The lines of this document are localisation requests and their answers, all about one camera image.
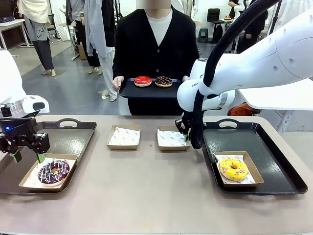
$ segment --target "black bag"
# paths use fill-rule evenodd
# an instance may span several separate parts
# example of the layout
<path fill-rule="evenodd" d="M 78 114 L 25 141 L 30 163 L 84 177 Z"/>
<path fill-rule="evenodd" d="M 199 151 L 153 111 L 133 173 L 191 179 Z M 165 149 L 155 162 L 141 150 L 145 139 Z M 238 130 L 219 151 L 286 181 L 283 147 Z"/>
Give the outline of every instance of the black bag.
<path fill-rule="evenodd" d="M 213 33 L 213 41 L 215 43 L 218 43 L 219 40 L 222 38 L 223 36 L 223 28 L 221 25 L 218 25 L 215 30 L 214 30 L 214 33 Z"/>

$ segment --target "tray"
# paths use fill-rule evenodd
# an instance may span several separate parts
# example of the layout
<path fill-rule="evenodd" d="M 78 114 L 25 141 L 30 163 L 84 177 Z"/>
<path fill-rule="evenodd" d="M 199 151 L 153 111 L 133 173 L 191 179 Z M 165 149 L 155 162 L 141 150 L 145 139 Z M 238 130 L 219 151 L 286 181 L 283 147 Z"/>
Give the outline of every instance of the tray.
<path fill-rule="evenodd" d="M 155 85 L 155 79 L 148 87 L 137 87 L 134 84 L 134 78 L 127 79 L 122 83 L 119 95 L 124 98 L 175 98 L 177 99 L 177 90 L 181 85 L 180 80 L 172 79 L 171 87 L 162 88 Z"/>
<path fill-rule="evenodd" d="M 232 127 L 223 122 L 232 122 Z M 208 168 L 213 169 L 218 187 L 227 193 L 280 195 L 303 194 L 307 185 L 286 159 L 274 141 L 258 123 L 224 119 L 207 122 L 203 132 L 203 153 Z M 223 186 L 213 152 L 246 151 L 258 168 L 264 183 L 257 187 L 227 188 Z"/>
<path fill-rule="evenodd" d="M 61 126 L 62 122 L 71 121 L 77 124 L 73 126 Z M 63 191 L 69 186 L 75 170 L 83 158 L 83 154 L 97 126 L 95 122 L 80 122 L 75 119 L 66 118 L 56 122 L 39 122 L 38 133 L 46 132 L 49 134 L 50 149 L 48 153 L 70 154 L 78 156 L 76 165 L 71 171 L 71 175 Z M 0 161 L 0 193 L 32 195 L 56 194 L 60 192 L 42 192 L 19 187 L 19 183 L 36 162 L 37 158 L 33 151 L 27 147 L 20 148 L 22 160 L 16 164 L 8 154 Z"/>

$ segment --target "cardboard box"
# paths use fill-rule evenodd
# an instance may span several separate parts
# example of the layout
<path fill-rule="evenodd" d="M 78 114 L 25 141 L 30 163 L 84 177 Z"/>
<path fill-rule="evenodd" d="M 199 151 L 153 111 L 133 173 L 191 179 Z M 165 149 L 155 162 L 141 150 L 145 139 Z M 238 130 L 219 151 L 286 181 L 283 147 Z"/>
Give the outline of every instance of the cardboard box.
<path fill-rule="evenodd" d="M 67 175 L 67 177 L 63 180 L 63 182 L 57 186 L 54 186 L 52 188 L 49 187 L 45 187 L 44 184 L 40 183 L 38 184 L 38 187 L 25 187 L 24 184 L 26 182 L 26 180 L 30 177 L 31 173 L 33 172 L 33 170 L 35 169 L 35 167 L 38 165 L 38 161 L 36 161 L 34 163 L 34 165 L 30 168 L 30 170 L 26 173 L 26 175 L 24 176 L 24 178 L 22 179 L 22 181 L 20 182 L 19 186 L 20 187 L 24 187 L 24 188 L 29 188 L 29 189 L 33 189 L 33 190 L 39 190 L 39 191 L 51 191 L 51 192 L 60 192 L 63 190 L 63 188 L 66 185 L 66 182 L 72 177 L 73 175 L 73 169 L 76 167 L 76 163 L 77 163 L 77 156 L 74 155 L 68 155 L 68 154 L 51 154 L 51 153 L 45 153 L 46 158 L 55 158 L 55 159 L 65 159 L 65 160 L 74 160 L 74 164 L 73 166 L 70 168 L 69 173 Z"/>
<path fill-rule="evenodd" d="M 158 126 L 157 129 L 160 130 L 160 131 L 178 131 L 176 126 Z M 161 151 L 187 151 L 190 148 L 191 143 L 188 140 L 186 142 L 186 146 L 164 147 L 164 146 L 160 146 L 159 145 L 159 140 L 157 140 L 157 145 L 158 145 L 158 148 Z"/>
<path fill-rule="evenodd" d="M 87 60 L 87 56 L 85 54 L 84 48 L 82 45 L 78 45 L 79 57 L 81 60 Z"/>
<path fill-rule="evenodd" d="M 108 148 L 111 150 L 137 150 L 139 143 L 137 145 L 110 145 L 109 144 L 115 132 L 116 127 L 134 130 L 134 131 L 140 131 L 140 125 L 113 125 L 110 130 L 108 141 L 107 141 Z"/>
<path fill-rule="evenodd" d="M 225 184 L 223 182 L 223 185 L 225 187 L 255 187 L 258 186 L 259 184 L 264 183 L 264 180 L 260 174 L 260 172 L 258 171 L 258 169 L 256 168 L 255 164 L 253 163 L 253 160 L 251 159 L 251 157 L 249 156 L 249 154 L 247 152 L 215 152 L 214 154 L 216 155 L 242 155 L 244 157 L 244 163 L 247 165 L 248 170 L 250 171 L 255 183 L 254 184 L 242 184 L 242 185 L 231 185 L 231 184 Z"/>

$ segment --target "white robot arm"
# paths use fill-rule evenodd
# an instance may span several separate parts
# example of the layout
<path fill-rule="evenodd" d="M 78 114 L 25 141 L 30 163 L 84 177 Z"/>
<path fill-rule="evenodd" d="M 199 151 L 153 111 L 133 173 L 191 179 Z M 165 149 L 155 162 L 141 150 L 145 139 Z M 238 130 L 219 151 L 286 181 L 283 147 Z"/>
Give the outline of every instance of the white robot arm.
<path fill-rule="evenodd" d="M 37 95 L 26 95 L 19 69 L 6 50 L 0 50 L 0 118 L 22 118 L 40 111 L 49 113 L 48 102 Z"/>
<path fill-rule="evenodd" d="M 197 60 L 190 77 L 178 90 L 183 110 L 193 111 L 196 93 L 204 99 L 202 110 L 216 109 L 223 93 L 243 88 L 286 85 L 313 76 L 313 8 L 294 18 L 279 30 L 241 54 L 224 54 L 216 67 L 214 79 L 203 82 L 206 61 Z"/>

